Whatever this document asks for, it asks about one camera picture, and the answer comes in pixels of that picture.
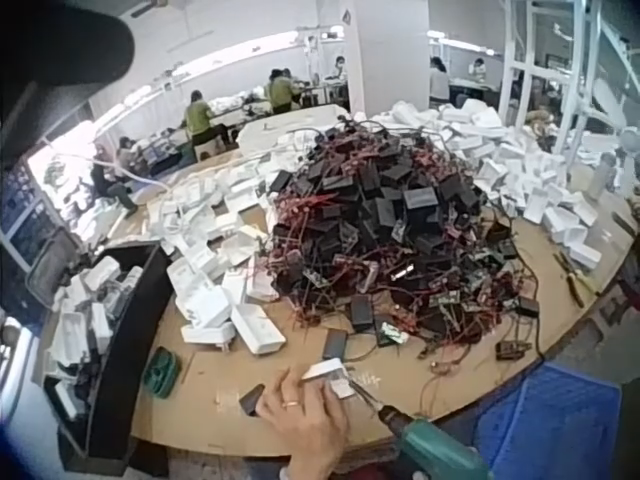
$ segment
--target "round wooden workbench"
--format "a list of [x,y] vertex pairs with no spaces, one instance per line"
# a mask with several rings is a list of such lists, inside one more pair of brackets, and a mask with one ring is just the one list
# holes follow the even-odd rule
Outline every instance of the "round wooden workbench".
[[[226,154],[180,172],[177,178],[225,163],[237,158]],[[574,172],[574,187],[584,188],[589,170],[579,167]],[[138,202],[155,195],[145,192]],[[629,208],[622,198],[607,192],[598,205],[599,217],[589,231],[587,243],[602,253],[602,260],[591,273],[600,289],[613,279],[629,251],[633,239],[611,217],[616,211],[631,225]],[[118,228],[115,237],[139,232],[145,215],[139,212]],[[242,215],[246,223],[264,228],[261,210],[249,210]],[[524,260],[533,268],[540,281],[538,301],[541,307],[540,347],[547,352],[567,334],[592,306],[595,297],[583,293],[586,308],[573,302],[564,280],[564,272],[554,260],[556,246],[543,228],[519,219],[516,245]],[[276,370],[296,362],[320,361],[326,330],[322,327],[305,330],[296,325],[290,307],[284,302],[265,306],[265,311],[287,337],[281,351],[264,357],[253,356],[240,338],[230,353],[215,348],[198,347],[182,341],[180,327],[186,323],[175,307],[174,300],[159,325],[152,349],[164,346],[177,353],[182,360],[182,372],[171,396],[166,400],[152,398],[140,390],[131,433],[149,442],[174,448],[220,455],[276,456],[287,454],[286,449],[270,427],[260,419],[249,418],[240,409],[239,398],[258,383],[269,380]],[[507,333],[511,322],[503,322],[495,332],[471,348],[459,367],[444,377],[430,371],[432,361],[452,360],[460,356],[461,348],[441,349],[426,360],[416,357],[424,347],[421,340],[412,338],[400,348],[377,349],[366,359],[353,363],[354,377],[381,400],[401,410],[423,413],[430,418],[450,414],[494,390],[509,378],[536,361],[534,349],[518,362],[495,361],[494,346]],[[334,315],[323,326],[343,325],[348,321]],[[533,342],[535,331],[521,328],[520,338],[529,336]],[[373,335],[349,338],[346,358],[368,352],[375,343]],[[388,430],[373,418],[367,407],[357,398],[346,401],[351,420],[350,445],[363,446],[389,437]]]

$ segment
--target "teal tool handle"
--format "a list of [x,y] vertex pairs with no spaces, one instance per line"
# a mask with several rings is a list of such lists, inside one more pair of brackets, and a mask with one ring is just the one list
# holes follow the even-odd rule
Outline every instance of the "teal tool handle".
[[400,449],[431,480],[488,480],[489,467],[477,452],[424,419],[415,419],[400,436]]

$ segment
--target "hand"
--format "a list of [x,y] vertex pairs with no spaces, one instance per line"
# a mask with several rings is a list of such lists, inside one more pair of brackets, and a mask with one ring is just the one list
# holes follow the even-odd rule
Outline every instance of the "hand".
[[276,376],[258,401],[258,415],[281,435],[291,451],[291,480],[325,480],[338,464],[347,443],[349,422],[328,382],[302,383],[308,366]]

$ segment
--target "green power drill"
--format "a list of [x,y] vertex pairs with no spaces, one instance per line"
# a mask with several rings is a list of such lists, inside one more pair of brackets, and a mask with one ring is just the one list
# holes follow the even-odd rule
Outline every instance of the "green power drill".
[[488,480],[489,467],[477,452],[462,445],[428,420],[413,418],[377,400],[352,379],[353,390],[400,440],[400,450],[409,455],[431,480]]

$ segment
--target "green shirt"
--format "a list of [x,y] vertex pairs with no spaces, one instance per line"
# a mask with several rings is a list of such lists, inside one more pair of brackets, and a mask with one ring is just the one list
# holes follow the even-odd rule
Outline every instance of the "green shirt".
[[211,107],[204,100],[198,100],[187,107],[184,114],[187,129],[191,135],[199,135],[211,128],[209,120],[213,117]]
[[298,94],[293,82],[287,77],[278,77],[269,83],[269,101],[272,107],[287,105],[293,101],[293,96]]

